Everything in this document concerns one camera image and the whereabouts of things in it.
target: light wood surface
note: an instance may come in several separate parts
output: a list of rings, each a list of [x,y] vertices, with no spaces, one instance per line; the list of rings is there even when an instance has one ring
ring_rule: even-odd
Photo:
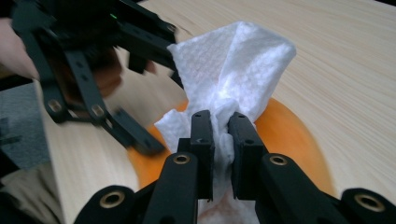
[[[396,203],[396,7],[369,0],[150,0],[142,4],[173,23],[178,41],[234,21],[253,21],[297,47],[274,97],[316,137],[337,196],[363,187]],[[125,71],[107,100],[149,125],[185,99],[166,77]],[[43,112],[65,220],[73,222],[99,189],[136,188],[125,150],[91,125],[58,126]]]

